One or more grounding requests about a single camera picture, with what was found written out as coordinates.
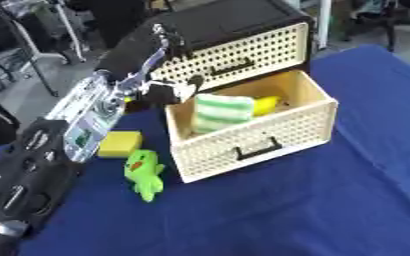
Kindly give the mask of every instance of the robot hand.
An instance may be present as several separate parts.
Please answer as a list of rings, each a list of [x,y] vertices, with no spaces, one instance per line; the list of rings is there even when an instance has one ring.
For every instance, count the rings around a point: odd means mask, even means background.
[[[187,84],[149,79],[164,60],[186,52],[183,39],[160,24],[153,25],[150,37],[159,48],[151,49],[149,58],[142,54],[150,47],[139,41],[142,53],[127,49],[142,63],[136,71],[122,81],[113,78],[114,70],[95,72],[8,147],[0,159],[0,256],[13,255],[21,239],[43,228],[123,115],[125,97],[164,106],[185,102],[198,91],[200,76]]]

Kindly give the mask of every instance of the sponge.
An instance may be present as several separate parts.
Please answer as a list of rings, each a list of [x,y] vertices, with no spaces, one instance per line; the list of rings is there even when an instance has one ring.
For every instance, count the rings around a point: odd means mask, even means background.
[[[113,131],[99,145],[98,156],[108,158],[128,158],[141,147],[143,136],[136,131]]]

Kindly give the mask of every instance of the black handle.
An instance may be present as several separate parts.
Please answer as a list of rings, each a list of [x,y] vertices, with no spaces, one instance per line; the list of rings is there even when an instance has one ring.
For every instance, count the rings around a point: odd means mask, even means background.
[[[251,157],[259,156],[259,155],[269,153],[269,152],[272,152],[272,151],[283,148],[283,145],[278,143],[278,141],[277,141],[277,139],[275,139],[275,137],[272,136],[272,137],[269,137],[269,139],[270,139],[270,141],[272,141],[272,144],[273,144],[271,147],[260,149],[258,151],[250,152],[250,153],[247,153],[247,154],[243,154],[240,147],[235,147],[236,153],[238,154],[238,157],[236,158],[236,160],[238,160],[238,161],[246,160],[246,159],[251,158]]]
[[[243,69],[243,68],[248,68],[255,65],[255,62],[250,60],[249,58],[245,57],[244,58],[244,63],[240,64],[240,65],[236,65],[233,67],[228,67],[228,68],[224,68],[221,70],[217,70],[214,67],[211,67],[211,75],[212,76],[219,76],[219,75],[223,75],[225,73],[229,73],[229,72],[233,72],[239,69]]]

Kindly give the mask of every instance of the drawer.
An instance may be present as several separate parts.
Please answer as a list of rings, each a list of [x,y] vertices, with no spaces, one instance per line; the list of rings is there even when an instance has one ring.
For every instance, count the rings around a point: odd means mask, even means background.
[[[271,114],[207,134],[192,132],[193,100],[166,107],[171,153],[184,182],[321,145],[331,138],[338,103],[301,70],[242,82],[213,94],[280,96],[283,101]]]

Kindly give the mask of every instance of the striped cloth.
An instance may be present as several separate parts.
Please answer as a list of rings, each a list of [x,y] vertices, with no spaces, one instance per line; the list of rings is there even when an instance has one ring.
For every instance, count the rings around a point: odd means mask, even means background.
[[[250,121],[254,106],[255,100],[250,97],[198,94],[194,100],[193,131],[208,133]]]

